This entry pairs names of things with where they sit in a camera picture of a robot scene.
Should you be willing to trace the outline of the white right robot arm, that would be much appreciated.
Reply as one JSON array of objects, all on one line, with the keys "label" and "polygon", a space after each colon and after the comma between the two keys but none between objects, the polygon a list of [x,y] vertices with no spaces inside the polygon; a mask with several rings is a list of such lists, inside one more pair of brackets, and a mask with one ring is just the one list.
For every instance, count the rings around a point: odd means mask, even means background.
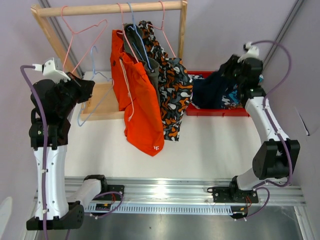
[{"label": "white right robot arm", "polygon": [[261,146],[252,167],[232,180],[228,196],[234,202],[264,184],[283,188],[291,183],[300,152],[300,143],[292,140],[278,123],[259,80],[263,62],[256,57],[241,59],[233,54],[218,72],[237,85],[238,98],[253,120]]}]

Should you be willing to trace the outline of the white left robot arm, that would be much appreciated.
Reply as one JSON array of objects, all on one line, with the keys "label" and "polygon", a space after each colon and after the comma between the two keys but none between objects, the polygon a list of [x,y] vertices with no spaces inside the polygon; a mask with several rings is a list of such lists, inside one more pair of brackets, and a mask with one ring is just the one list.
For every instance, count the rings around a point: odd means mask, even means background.
[{"label": "white left robot arm", "polygon": [[107,180],[100,174],[86,176],[71,197],[65,190],[68,117],[77,104],[91,98],[94,86],[94,81],[72,74],[69,80],[43,79],[31,86],[29,137],[37,164],[38,203],[34,217],[26,222],[29,231],[79,229],[89,203],[108,196]]}]

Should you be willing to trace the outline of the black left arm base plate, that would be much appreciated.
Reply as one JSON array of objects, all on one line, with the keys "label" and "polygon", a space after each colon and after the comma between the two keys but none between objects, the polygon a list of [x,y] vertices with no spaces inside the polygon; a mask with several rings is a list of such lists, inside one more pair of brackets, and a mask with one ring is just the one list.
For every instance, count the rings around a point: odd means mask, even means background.
[{"label": "black left arm base plate", "polygon": [[109,184],[106,188],[101,191],[102,196],[98,199],[103,201],[120,201],[121,196],[124,196],[125,186],[120,184]]}]

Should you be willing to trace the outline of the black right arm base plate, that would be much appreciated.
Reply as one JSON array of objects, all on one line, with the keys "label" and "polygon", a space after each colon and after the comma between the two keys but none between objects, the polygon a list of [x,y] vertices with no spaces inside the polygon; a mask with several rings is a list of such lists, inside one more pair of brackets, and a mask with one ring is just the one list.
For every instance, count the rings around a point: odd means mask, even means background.
[{"label": "black right arm base plate", "polygon": [[212,194],[215,203],[253,203],[259,202],[258,194],[253,190],[240,190],[237,187],[215,186],[208,187],[206,191]]}]

